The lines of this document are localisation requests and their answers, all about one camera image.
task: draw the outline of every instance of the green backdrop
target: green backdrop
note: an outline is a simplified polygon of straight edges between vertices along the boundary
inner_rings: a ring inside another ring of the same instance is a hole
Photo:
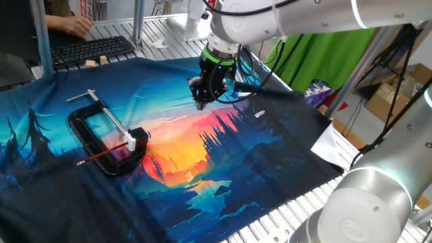
[[[361,59],[374,28],[347,32],[304,34],[288,37],[275,73],[293,90],[304,92],[315,79],[325,81],[337,90],[342,87]],[[268,66],[275,65],[274,58],[281,41],[267,59]]]

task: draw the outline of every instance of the pencil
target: pencil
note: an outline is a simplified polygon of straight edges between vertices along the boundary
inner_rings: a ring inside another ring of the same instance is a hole
[[[124,143],[119,144],[119,145],[117,145],[117,146],[115,146],[115,147],[113,147],[113,148],[108,149],[107,151],[103,151],[102,153],[99,153],[99,154],[97,154],[97,155],[93,155],[93,156],[91,156],[91,157],[88,158],[88,159],[85,159],[85,160],[83,160],[83,161],[78,162],[76,165],[77,165],[77,166],[80,166],[80,165],[82,165],[82,164],[85,163],[85,162],[89,162],[89,161],[92,161],[93,159],[97,159],[97,158],[99,158],[100,156],[106,155],[107,153],[110,153],[110,152],[112,152],[112,151],[114,151],[114,150],[116,150],[116,149],[119,149],[119,148],[121,148],[121,147],[123,147],[123,146],[126,146],[126,145],[128,145],[128,142],[124,142]]]

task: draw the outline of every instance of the metal grid table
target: metal grid table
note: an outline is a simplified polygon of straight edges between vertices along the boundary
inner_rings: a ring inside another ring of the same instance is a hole
[[[182,37],[167,24],[167,16],[144,18],[142,37],[146,48],[135,50],[127,55],[110,57],[108,61],[116,62],[129,58],[143,57],[152,60],[179,59],[185,57],[198,57],[205,45],[205,41],[195,41],[186,43]],[[133,32],[133,19],[97,22],[89,34],[85,36],[88,41],[105,38],[110,36],[122,35],[130,38]],[[151,46],[158,39],[164,39],[166,49],[157,49]],[[56,70],[64,72],[85,68],[85,65],[77,65]],[[337,138],[337,149],[340,155],[340,163],[344,166],[346,175],[350,168],[351,161],[358,153],[339,132],[334,130]],[[299,196],[295,200],[286,202],[284,205],[275,209],[270,214],[261,217],[249,226],[234,233],[223,243],[253,243],[253,242],[285,242],[289,235],[300,226],[312,213],[320,209],[327,202],[329,195],[333,192],[343,176],[340,176],[314,190]],[[421,242],[425,232],[418,229],[410,221],[406,224],[398,243]]]

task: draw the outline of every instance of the black keyboard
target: black keyboard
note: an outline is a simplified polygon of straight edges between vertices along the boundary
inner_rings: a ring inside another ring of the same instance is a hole
[[[131,53],[135,48],[124,36],[114,36],[99,40],[87,41],[51,48],[51,59],[54,68],[64,68],[85,63],[86,60],[99,60],[104,55],[112,57]]]

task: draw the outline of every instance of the white fabric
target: white fabric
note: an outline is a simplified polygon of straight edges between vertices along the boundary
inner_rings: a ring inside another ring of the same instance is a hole
[[[342,167],[339,160],[339,151],[336,147],[336,137],[333,132],[333,123],[322,133],[311,151],[325,161]]]

